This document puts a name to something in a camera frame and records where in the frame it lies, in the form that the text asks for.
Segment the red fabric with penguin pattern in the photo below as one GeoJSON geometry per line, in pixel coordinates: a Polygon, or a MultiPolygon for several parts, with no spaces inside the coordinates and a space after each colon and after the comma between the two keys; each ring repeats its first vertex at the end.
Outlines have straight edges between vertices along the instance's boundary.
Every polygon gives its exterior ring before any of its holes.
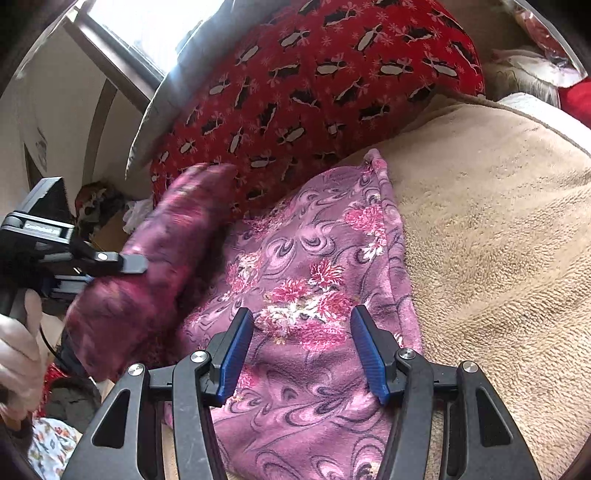
{"type": "Polygon", "coordinates": [[[436,86],[483,94],[474,45],[436,0],[294,1],[252,29],[164,136],[154,201],[186,168],[232,163],[234,218],[392,137],[436,86]]]}

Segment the black cable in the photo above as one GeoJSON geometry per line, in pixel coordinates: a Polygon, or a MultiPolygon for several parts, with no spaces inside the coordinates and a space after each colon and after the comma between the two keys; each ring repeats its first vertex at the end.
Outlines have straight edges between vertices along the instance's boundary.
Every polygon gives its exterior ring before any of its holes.
{"type": "Polygon", "coordinates": [[[45,333],[43,333],[43,329],[41,328],[41,325],[39,325],[39,332],[41,333],[41,338],[43,338],[43,342],[45,343],[45,346],[47,348],[49,348],[49,351],[51,352],[51,354],[54,357],[56,357],[63,364],[64,361],[62,360],[62,358],[60,357],[60,355],[57,354],[57,352],[53,349],[53,347],[47,341],[47,338],[45,337],[45,333]]]}

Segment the cardboard box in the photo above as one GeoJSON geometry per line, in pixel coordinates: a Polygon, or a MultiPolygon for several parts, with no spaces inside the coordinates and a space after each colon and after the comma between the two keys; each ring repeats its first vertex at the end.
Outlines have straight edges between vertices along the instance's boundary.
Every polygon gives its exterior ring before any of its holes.
{"type": "Polygon", "coordinates": [[[103,252],[121,252],[129,235],[123,231],[123,210],[116,213],[107,224],[93,236],[92,244],[103,252]]]}

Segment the pink floral fabric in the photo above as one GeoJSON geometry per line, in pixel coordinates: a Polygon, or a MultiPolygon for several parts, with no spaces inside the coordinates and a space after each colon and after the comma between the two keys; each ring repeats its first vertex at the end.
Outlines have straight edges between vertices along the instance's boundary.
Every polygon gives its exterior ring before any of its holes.
{"type": "Polygon", "coordinates": [[[236,223],[221,263],[170,361],[206,346],[240,307],[254,313],[236,393],[212,411],[228,469],[246,478],[375,478],[391,418],[368,391],[351,310],[365,304],[400,345],[421,351],[402,220],[379,152],[236,223]]]}
{"type": "Polygon", "coordinates": [[[226,467],[374,479],[392,419],[368,390],[351,309],[364,304],[400,345],[421,351],[421,339],[387,164],[377,150],[365,160],[226,229],[234,167],[187,170],[124,249],[146,255],[148,271],[96,279],[68,312],[89,374],[173,364],[248,307],[256,328],[238,387],[212,411],[226,467]]]}

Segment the blue rubber pad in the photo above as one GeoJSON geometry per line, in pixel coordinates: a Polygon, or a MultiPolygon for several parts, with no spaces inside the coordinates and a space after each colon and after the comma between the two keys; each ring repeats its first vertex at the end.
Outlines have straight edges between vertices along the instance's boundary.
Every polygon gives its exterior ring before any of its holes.
{"type": "MultiPolygon", "coordinates": [[[[368,379],[369,389],[371,393],[379,398],[379,402],[382,405],[386,405],[390,399],[390,391],[386,383],[386,367],[369,333],[368,325],[366,325],[360,309],[364,309],[367,312],[363,306],[357,306],[353,309],[351,312],[351,334],[353,335],[353,341],[355,342],[357,354],[365,371],[365,376],[368,379]]],[[[369,320],[372,322],[374,329],[377,330],[371,317],[369,320]]]]}
{"type": "Polygon", "coordinates": [[[242,365],[244,365],[248,347],[251,344],[253,331],[252,312],[247,310],[220,368],[220,386],[217,389],[216,397],[221,404],[236,391],[236,384],[242,371],[242,365]]]}

